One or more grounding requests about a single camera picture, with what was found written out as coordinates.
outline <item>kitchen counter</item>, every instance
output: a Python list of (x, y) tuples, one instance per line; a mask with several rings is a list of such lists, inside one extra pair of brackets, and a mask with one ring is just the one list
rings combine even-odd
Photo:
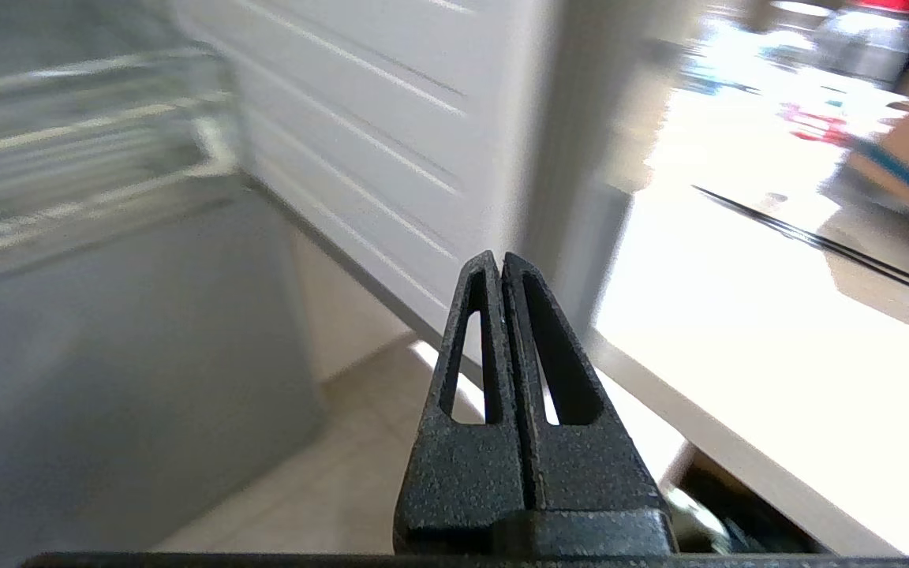
[(808, 533), (909, 555), (909, 288), (694, 190), (636, 195), (596, 364)]

